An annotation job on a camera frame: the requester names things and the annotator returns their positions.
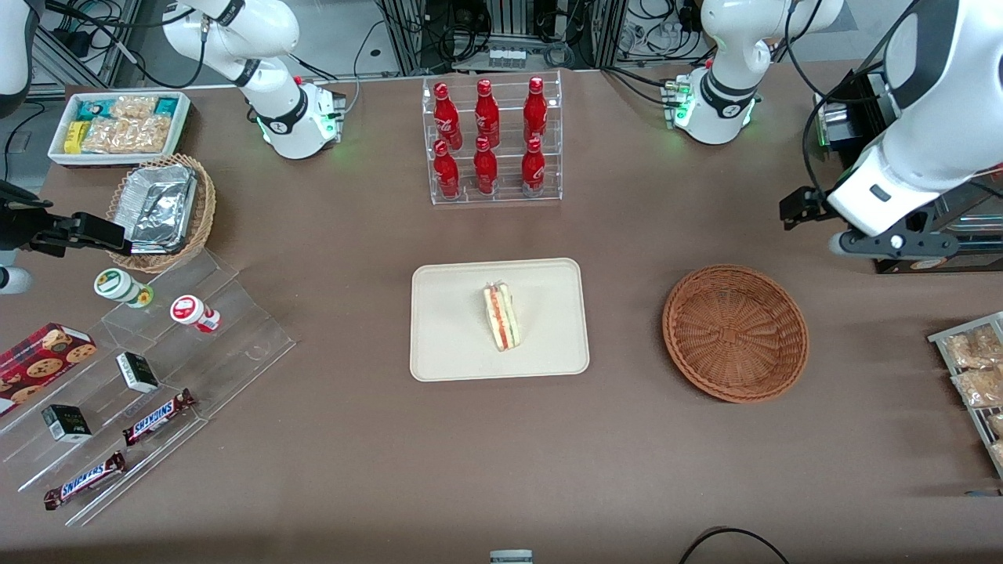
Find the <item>red bottle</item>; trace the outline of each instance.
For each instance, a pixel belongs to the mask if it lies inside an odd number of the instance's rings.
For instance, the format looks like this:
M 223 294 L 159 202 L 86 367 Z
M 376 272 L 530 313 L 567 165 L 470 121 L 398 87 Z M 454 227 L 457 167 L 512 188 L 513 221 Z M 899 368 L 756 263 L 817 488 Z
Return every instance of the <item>red bottle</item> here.
M 449 149 L 459 151 L 463 147 L 463 135 L 459 132 L 456 104 L 449 99 L 449 88 L 444 82 L 438 82 L 432 90 L 435 92 L 435 127 L 439 137 L 449 144 Z
M 432 168 L 435 169 L 435 181 L 439 185 L 442 198 L 455 200 L 459 198 L 459 169 L 456 162 L 449 155 L 449 147 L 442 139 L 435 139 L 432 145 L 435 151 L 435 161 Z
M 473 109 L 477 120 L 477 134 L 484 135 L 495 148 L 501 143 L 501 120 L 498 117 L 498 102 L 491 94 L 491 81 L 477 80 L 477 106 Z
M 534 135 L 544 137 L 547 132 L 547 99 L 544 98 L 544 79 L 539 76 L 530 78 L 530 95 L 523 106 L 523 120 L 526 143 L 530 143 Z
M 526 144 L 523 156 L 523 195 L 536 198 L 544 193 L 544 155 L 540 153 L 540 137 L 533 137 Z
M 487 136 L 477 137 L 477 154 L 473 156 L 473 170 L 477 173 L 477 190 L 484 196 L 493 196 L 498 188 L 498 161 L 491 153 Z

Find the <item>brown tablecloth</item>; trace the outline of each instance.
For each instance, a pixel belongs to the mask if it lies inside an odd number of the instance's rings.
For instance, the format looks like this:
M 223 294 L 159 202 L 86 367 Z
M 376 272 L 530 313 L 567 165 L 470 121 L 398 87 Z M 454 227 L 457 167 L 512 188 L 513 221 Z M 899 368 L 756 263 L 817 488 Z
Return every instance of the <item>brown tablecloth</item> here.
M 847 68 L 812 73 L 827 85 Z M 724 147 L 666 130 L 599 72 L 563 78 L 566 197 L 539 209 L 432 208 L 418 79 L 364 83 L 344 142 L 303 162 L 262 142 L 237 89 L 191 90 L 184 148 L 219 195 L 209 246 L 300 344 L 82 529 L 0 474 L 0 561 L 459 563 L 525 547 L 541 564 L 674 562 L 714 525 L 797 562 L 1001 558 L 1000 503 L 961 496 L 998 483 L 925 339 L 1003 309 L 1000 277 L 880 277 L 828 253 L 837 222 L 785 233 L 777 201 L 806 181 L 810 109 L 790 68 L 770 70 Z M 54 166 L 43 195 L 103 214 L 121 175 Z M 416 268 L 548 257 L 582 267 L 584 374 L 411 377 Z M 37 283 L 0 300 L 0 343 L 92 325 L 109 262 L 23 254 Z M 721 262 L 770 275 L 804 312 L 807 369 L 775 401 L 712 399 L 665 351 L 669 290 Z M 700 551 L 771 558 L 738 538 Z

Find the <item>cookie box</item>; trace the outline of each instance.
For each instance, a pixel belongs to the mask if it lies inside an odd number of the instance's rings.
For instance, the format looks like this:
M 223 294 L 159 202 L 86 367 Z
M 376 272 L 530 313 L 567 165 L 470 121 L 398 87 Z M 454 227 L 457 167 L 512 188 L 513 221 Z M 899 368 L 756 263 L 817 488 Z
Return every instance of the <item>cookie box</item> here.
M 166 143 L 160 153 L 133 153 L 120 155 L 93 155 L 93 154 L 69 154 L 64 150 L 66 135 L 70 133 L 71 123 L 77 119 L 81 104 L 96 100 L 105 100 L 119 95 L 156 96 L 159 98 L 175 98 L 178 105 L 171 119 L 171 129 L 168 131 Z M 86 92 L 73 94 L 66 100 L 66 108 L 63 109 L 59 125 L 55 134 L 52 135 L 52 143 L 49 145 L 49 159 L 63 167 L 114 167 L 121 165 L 137 165 L 161 157 L 170 157 L 175 154 L 178 143 L 182 137 L 182 130 L 185 128 L 185 120 L 188 118 L 191 101 L 184 92 L 177 90 L 116 90 L 115 92 Z
M 0 354 L 0 416 L 96 350 L 86 333 L 49 323 Z

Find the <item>wicker basket with foil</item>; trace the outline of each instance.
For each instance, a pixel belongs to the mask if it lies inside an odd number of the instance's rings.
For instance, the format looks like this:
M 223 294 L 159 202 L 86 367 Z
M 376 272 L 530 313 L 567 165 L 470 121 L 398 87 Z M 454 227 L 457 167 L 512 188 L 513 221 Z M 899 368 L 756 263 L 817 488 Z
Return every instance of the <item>wicker basket with foil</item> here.
M 139 165 L 138 168 L 153 169 L 158 167 L 169 167 L 171 165 L 184 165 L 195 171 L 198 176 L 195 202 L 192 205 L 192 218 L 189 220 L 188 240 L 185 247 L 178 253 L 172 255 L 131 255 L 121 256 L 108 253 L 111 260 L 121 268 L 128 270 L 138 270 L 148 274 L 159 274 L 169 267 L 195 257 L 206 246 L 209 233 L 213 229 L 213 215 L 216 213 L 216 188 L 213 186 L 213 179 L 209 178 L 206 169 L 195 159 L 185 155 L 172 155 L 148 163 Z M 111 198 L 111 205 L 105 217 L 111 221 L 118 211 L 118 202 L 125 187 L 126 178 L 118 183 Z
M 742 266 L 709 266 L 684 277 L 665 302 L 662 336 L 687 379 L 736 403 L 790 389 L 808 357 L 797 304 L 766 275 Z

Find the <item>small jar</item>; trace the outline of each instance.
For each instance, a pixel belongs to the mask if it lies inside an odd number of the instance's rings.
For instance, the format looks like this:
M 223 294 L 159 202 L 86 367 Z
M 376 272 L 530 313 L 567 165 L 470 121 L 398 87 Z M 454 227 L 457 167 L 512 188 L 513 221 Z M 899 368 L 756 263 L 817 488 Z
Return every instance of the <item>small jar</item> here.
M 153 289 L 135 281 L 124 270 L 109 268 L 94 279 L 94 293 L 131 308 L 146 307 L 153 301 Z
M 206 302 L 192 295 L 185 295 L 171 306 L 171 318 L 182 325 L 194 325 L 203 333 L 212 333 L 220 328 L 220 312 L 214 311 Z

